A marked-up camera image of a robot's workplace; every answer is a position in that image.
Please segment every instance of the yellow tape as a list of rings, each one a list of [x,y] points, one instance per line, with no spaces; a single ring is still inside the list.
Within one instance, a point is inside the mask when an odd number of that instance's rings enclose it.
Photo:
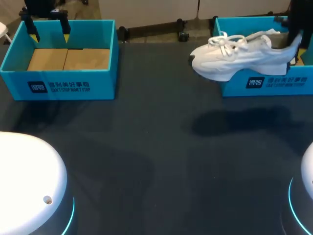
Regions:
[[[30,34],[31,38],[34,39],[36,43],[38,43],[37,37],[35,34]]]
[[[68,38],[69,38],[69,34],[64,34],[64,39],[66,43],[68,42]]]

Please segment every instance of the cardboard box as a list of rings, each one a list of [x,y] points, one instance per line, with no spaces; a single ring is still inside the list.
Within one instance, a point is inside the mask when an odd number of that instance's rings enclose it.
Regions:
[[[63,70],[67,49],[35,49],[27,71]]]
[[[109,49],[68,50],[63,70],[107,70]]]
[[[39,43],[21,22],[0,67],[15,100],[114,99],[119,49],[113,20],[69,21],[68,43],[60,21],[34,24]]]
[[[287,32],[287,28],[274,22],[274,17],[217,18],[213,36],[221,31],[230,35],[248,36],[259,31],[275,29]],[[305,65],[291,66],[285,76],[267,76],[245,69],[238,71],[230,81],[221,84],[223,96],[299,95],[313,94],[313,42],[301,56]]]

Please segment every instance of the caster wheel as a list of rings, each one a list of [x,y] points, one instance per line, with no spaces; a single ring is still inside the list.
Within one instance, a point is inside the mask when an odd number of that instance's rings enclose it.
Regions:
[[[129,29],[121,26],[118,29],[118,39],[124,43],[129,39],[129,37],[130,37]]]
[[[189,33],[180,32],[178,34],[178,41],[179,42],[187,42],[189,39]]]
[[[177,32],[183,32],[185,28],[185,22],[182,19],[178,19],[176,21],[177,24]]]

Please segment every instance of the black tabletop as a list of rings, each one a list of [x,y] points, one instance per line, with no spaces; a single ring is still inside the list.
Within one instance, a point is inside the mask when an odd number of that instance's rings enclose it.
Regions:
[[[113,101],[15,102],[0,82],[1,130],[59,152],[79,235],[281,234],[313,97],[222,98],[188,66],[196,46],[121,45]]]

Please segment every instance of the blue box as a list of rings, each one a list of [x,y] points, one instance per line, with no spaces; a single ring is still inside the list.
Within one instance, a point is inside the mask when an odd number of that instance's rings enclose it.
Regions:
[[[258,31],[288,29],[274,22],[274,17],[217,18],[213,36],[224,31],[231,35],[248,36]],[[291,66],[285,76],[267,76],[245,69],[238,71],[230,81],[221,84],[223,96],[299,95],[313,94],[313,42],[302,56],[305,66]]]
[[[34,21],[34,24],[40,42],[36,43],[27,34],[25,23],[21,22],[0,67],[0,74],[15,100],[114,99],[119,51],[114,20],[69,21],[68,43],[60,21]],[[108,69],[27,71],[37,48],[110,49]]]

